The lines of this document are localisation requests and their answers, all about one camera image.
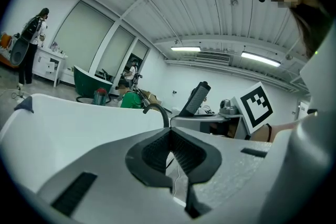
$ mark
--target person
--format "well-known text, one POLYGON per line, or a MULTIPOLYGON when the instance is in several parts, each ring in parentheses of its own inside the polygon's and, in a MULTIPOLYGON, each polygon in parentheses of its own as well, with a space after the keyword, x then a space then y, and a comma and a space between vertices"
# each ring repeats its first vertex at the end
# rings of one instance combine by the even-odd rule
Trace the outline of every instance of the person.
MULTIPOLYGON (((306 55, 310 59, 320 47, 331 25, 332 17, 325 11, 318 0, 272 0, 288 7, 297 22, 300 36, 306 48, 306 55)), ((283 130, 294 129, 301 120, 282 124, 262 126, 252 135, 253 141, 273 142, 276 135, 283 130)))
POLYGON ((130 90, 129 82, 125 79, 119 80, 118 91, 120 96, 123 96, 121 108, 140 109, 141 100, 136 92, 130 90))
POLYGON ((134 75, 138 72, 137 65, 138 65, 138 62, 135 60, 132 60, 132 66, 130 68, 130 71, 124 75, 125 79, 129 82, 130 89, 132 89, 133 87, 134 75))
POLYGON ((32 39, 29 42, 28 50, 25 57, 23 58, 21 64, 19 65, 19 83, 18 88, 22 89, 25 84, 25 79, 27 84, 31 84, 31 78, 33 76, 33 63, 35 53, 37 51, 38 40, 45 40, 45 30, 47 29, 46 19, 48 18, 49 9, 44 8, 35 17, 39 17, 39 26, 32 39))

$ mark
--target black vent slot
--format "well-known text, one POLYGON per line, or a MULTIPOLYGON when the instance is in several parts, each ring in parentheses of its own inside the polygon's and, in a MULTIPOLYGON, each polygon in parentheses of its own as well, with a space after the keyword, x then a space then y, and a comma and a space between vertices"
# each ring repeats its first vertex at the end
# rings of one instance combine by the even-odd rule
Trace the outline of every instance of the black vent slot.
POLYGON ((267 155, 267 152, 265 151, 258 151, 254 150, 253 148, 247 148, 247 147, 244 147, 240 152, 260 158, 265 158, 267 155))
POLYGON ((81 173, 74 182, 51 204, 59 212, 70 216, 86 192, 96 180, 97 175, 92 173, 81 173))
POLYGON ((147 165, 165 174, 167 156, 170 152, 169 133, 147 145, 142 150, 142 159, 147 165))
POLYGON ((206 153, 201 147, 178 134, 172 135, 171 151, 186 174, 189 174, 206 158, 206 153))

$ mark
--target orange object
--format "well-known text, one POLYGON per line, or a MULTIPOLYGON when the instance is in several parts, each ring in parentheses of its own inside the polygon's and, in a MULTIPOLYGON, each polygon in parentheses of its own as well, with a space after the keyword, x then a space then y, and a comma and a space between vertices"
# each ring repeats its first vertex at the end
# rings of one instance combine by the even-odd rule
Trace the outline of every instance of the orange object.
MULTIPOLYGON (((3 48, 7 48, 10 41, 12 39, 12 36, 9 36, 7 34, 3 34, 1 37, 1 41, 0 41, 0 45, 3 48)), ((8 65, 9 67, 12 68, 18 68, 19 66, 12 66, 12 64, 10 63, 10 61, 8 61, 5 57, 3 57, 2 55, 0 55, 0 62, 4 63, 5 65, 8 65)))
POLYGON ((12 36, 9 36, 8 34, 3 34, 1 37, 1 41, 0 41, 1 46, 6 49, 11 39, 12 39, 12 36))

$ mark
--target cable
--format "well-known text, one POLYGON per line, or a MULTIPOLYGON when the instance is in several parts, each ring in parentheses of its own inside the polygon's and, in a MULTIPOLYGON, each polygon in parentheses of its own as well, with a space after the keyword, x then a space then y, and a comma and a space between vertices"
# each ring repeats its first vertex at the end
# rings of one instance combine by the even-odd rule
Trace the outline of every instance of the cable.
MULTIPOLYGON (((7 92, 7 91, 19 91, 18 89, 7 89, 7 90, 5 90, 5 91, 3 91, 1 94, 0 94, 0 97, 5 93, 5 92, 7 92)), ((28 92, 24 92, 24 91, 19 91, 19 93, 21 93, 21 92, 23 92, 23 93, 25 93, 25 94, 27 94, 27 95, 31 95, 30 93, 28 93, 28 92)))
POLYGON ((12 92, 12 99, 15 99, 15 98, 17 98, 17 97, 20 97, 20 98, 22 98, 22 99, 25 99, 25 98, 23 97, 23 94, 16 94, 15 92, 12 92))
POLYGON ((177 166, 177 174, 178 174, 179 176, 177 177, 177 179, 176 179, 175 182, 174 182, 174 195, 173 195, 173 197, 175 197, 175 194, 176 194, 176 182, 177 182, 177 180, 180 178, 180 173, 179 173, 178 171, 179 171, 179 165, 177 166))

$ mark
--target fluorescent ceiling light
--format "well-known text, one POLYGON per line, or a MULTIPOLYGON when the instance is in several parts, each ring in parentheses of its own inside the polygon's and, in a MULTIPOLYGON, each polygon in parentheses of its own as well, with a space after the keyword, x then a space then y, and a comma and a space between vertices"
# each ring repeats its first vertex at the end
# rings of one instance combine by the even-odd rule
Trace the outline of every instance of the fluorescent ceiling light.
POLYGON ((276 60, 272 60, 272 59, 269 59, 269 58, 266 58, 266 57, 263 57, 263 56, 260 56, 260 55, 257 55, 257 54, 251 54, 250 52, 244 52, 241 54, 242 57, 245 57, 245 58, 249 58, 249 59, 252 59, 252 60, 257 60, 257 61, 260 61, 260 62, 264 62, 264 63, 267 63, 271 66, 274 66, 274 67, 278 67, 281 65, 281 63, 279 61, 276 61, 276 60))
POLYGON ((201 51, 200 47, 172 47, 174 51, 201 51))

